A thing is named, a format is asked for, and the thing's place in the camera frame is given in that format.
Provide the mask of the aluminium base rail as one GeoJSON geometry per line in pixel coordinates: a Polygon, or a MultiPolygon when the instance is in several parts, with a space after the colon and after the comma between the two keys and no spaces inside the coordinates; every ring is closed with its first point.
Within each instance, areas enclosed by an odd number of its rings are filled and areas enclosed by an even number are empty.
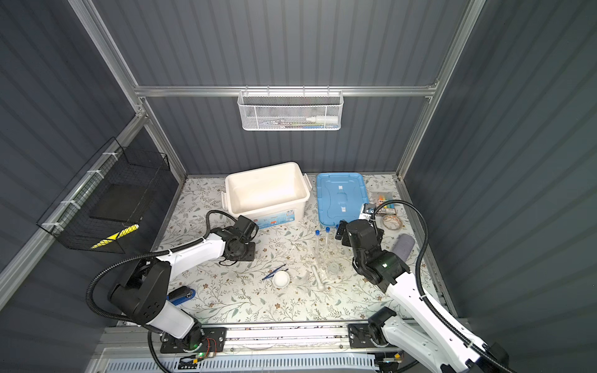
{"type": "MultiPolygon", "coordinates": [[[[227,333],[222,355],[378,353],[401,350],[392,345],[386,348],[352,348],[348,332],[350,324],[350,321],[224,324],[227,333]]],[[[146,329],[117,326],[104,330],[92,358],[149,356],[146,329]]]]}

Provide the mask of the small clear glass beaker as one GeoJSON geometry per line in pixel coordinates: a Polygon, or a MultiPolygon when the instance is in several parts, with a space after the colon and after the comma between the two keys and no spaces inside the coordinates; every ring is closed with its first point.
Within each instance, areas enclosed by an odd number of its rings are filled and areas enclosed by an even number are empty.
{"type": "Polygon", "coordinates": [[[328,278],[337,278],[341,275],[340,264],[335,262],[325,264],[324,271],[328,278]]]}

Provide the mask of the white plastic storage box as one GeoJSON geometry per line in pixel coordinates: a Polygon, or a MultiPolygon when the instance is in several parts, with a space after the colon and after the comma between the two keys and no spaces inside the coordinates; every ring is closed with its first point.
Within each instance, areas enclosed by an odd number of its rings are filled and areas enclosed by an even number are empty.
{"type": "Polygon", "coordinates": [[[270,228],[302,220],[311,190],[309,177],[297,163],[282,163],[228,175],[222,207],[261,229],[270,228]]]}

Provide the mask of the white bottle in basket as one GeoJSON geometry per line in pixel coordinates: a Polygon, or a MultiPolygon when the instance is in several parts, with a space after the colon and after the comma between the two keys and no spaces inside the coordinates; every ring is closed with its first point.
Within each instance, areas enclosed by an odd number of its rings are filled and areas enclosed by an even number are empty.
{"type": "Polygon", "coordinates": [[[323,126],[335,126],[339,124],[340,118],[339,116],[315,116],[307,117],[306,122],[323,126]]]}

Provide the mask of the blue plastic box lid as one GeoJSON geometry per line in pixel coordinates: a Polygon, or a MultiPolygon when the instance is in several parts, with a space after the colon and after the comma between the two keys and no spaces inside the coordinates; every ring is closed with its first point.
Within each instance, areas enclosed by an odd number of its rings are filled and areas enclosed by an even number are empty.
{"type": "Polygon", "coordinates": [[[360,173],[320,173],[316,179],[317,208],[321,225],[351,222],[369,203],[365,179],[360,173]]]}

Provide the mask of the white ceramic mortar bowl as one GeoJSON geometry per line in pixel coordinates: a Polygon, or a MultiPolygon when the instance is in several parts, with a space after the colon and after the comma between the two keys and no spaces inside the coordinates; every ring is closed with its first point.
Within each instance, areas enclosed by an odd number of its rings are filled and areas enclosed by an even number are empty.
{"type": "Polygon", "coordinates": [[[284,288],[290,284],[291,278],[287,271],[279,271],[272,278],[272,284],[276,288],[284,288]]]}

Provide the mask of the colourful pH paper pack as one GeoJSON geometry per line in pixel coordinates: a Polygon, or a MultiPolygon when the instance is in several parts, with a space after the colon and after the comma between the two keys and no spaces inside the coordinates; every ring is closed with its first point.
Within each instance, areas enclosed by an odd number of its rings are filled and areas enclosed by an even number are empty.
{"type": "MultiPolygon", "coordinates": [[[[393,194],[390,192],[375,192],[373,197],[376,201],[377,207],[379,207],[379,205],[383,205],[389,200],[393,200],[393,194]]],[[[385,205],[377,212],[377,215],[396,215],[396,208],[394,207],[394,204],[385,205]]]]}

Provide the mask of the grey oval stone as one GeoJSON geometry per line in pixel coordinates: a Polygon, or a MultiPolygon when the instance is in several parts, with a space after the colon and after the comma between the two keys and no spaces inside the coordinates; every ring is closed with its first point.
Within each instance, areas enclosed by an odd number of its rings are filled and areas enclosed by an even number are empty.
{"type": "Polygon", "coordinates": [[[397,237],[395,244],[391,250],[402,261],[406,262],[412,253],[415,246],[415,238],[408,234],[401,234],[397,237]]]}

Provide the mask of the blue capped test tube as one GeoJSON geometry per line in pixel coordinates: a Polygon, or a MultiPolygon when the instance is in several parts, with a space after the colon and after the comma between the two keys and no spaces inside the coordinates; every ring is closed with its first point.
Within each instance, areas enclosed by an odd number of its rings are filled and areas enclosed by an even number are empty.
{"type": "Polygon", "coordinates": [[[328,253],[330,250],[330,244],[333,240],[331,227],[327,226],[325,228],[325,245],[324,245],[324,252],[328,253]]]}
{"type": "Polygon", "coordinates": [[[314,248],[314,253],[316,256],[320,255],[320,248],[321,248],[321,233],[320,230],[316,230],[315,231],[315,240],[316,240],[316,244],[315,244],[315,248],[314,248]]]}

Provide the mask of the white ceramic pestle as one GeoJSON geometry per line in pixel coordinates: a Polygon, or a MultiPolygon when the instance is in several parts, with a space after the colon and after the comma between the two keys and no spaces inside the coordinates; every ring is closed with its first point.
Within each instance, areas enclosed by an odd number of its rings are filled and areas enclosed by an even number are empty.
{"type": "Polygon", "coordinates": [[[316,265],[312,265],[311,270],[312,270],[314,278],[316,279],[317,289],[320,292],[324,291],[325,290],[325,286],[324,286],[324,283],[323,283],[322,278],[320,276],[320,271],[319,271],[318,267],[316,265]]]}

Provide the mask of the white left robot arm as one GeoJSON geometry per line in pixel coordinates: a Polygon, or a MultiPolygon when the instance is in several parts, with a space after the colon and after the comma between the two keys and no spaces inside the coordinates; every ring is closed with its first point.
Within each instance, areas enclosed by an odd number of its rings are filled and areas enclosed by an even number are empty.
{"type": "Polygon", "coordinates": [[[151,326],[183,340],[195,334],[200,323],[167,299],[169,283],[208,261],[253,261],[253,239],[258,231],[255,222],[241,215],[234,225],[213,228],[205,238],[182,250],[176,248],[124,264],[108,299],[133,323],[151,326]]]}

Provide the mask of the blue object at table edge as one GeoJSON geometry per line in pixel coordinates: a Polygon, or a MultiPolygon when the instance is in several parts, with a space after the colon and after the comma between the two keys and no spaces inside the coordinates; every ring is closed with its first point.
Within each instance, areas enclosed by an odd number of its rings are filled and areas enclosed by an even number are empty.
{"type": "Polygon", "coordinates": [[[188,286],[182,286],[172,290],[167,296],[166,300],[174,306],[179,306],[185,302],[190,301],[196,295],[196,291],[188,286]]]}

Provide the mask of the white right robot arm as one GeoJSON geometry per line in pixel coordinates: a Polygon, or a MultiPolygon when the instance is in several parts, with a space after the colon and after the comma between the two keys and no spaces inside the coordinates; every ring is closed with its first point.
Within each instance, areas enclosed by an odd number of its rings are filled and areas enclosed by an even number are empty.
{"type": "Polygon", "coordinates": [[[394,253],[381,246],[381,233],[368,220],[341,222],[337,239],[353,252],[353,267],[398,303],[418,323],[408,325],[388,307],[368,319],[372,342],[391,344],[432,372],[508,372],[509,356],[498,344],[488,345],[426,291],[417,276],[394,253]]]}

